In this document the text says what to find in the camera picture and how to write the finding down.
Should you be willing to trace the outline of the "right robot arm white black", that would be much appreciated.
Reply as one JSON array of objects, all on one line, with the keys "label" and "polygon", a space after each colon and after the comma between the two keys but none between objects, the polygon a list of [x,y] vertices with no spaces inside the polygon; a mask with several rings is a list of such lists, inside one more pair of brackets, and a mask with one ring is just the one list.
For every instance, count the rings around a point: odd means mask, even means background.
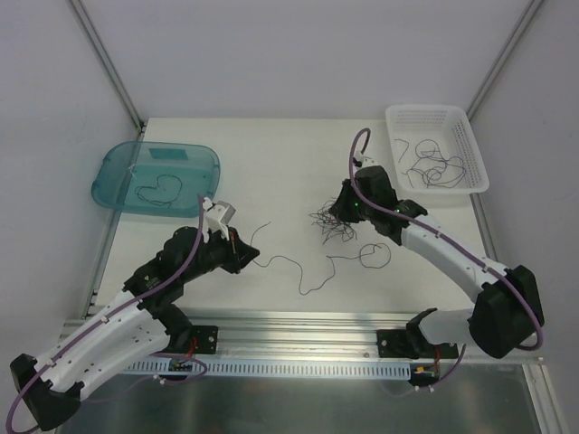
[{"label": "right robot arm white black", "polygon": [[470,309],[429,308],[410,320],[405,342],[412,354],[424,357],[438,344],[465,344],[500,359],[514,349],[542,346],[545,318],[533,272],[472,253],[420,204],[398,199],[381,166],[352,172],[329,213],[339,222],[369,222],[377,233],[430,262],[470,299]]}]

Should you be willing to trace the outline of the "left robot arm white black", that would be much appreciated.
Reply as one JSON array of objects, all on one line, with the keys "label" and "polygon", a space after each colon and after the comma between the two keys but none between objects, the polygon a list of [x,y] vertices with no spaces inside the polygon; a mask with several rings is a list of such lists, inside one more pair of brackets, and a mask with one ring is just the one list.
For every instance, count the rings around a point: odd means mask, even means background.
[{"label": "left robot arm white black", "polygon": [[175,302],[190,281],[217,269],[238,274],[259,254],[233,227],[207,237],[195,227],[176,230],[92,319],[52,350],[13,359],[15,401],[26,405],[37,429],[50,431],[104,382],[146,356],[214,353],[215,344],[206,339],[216,327],[193,325]]}]

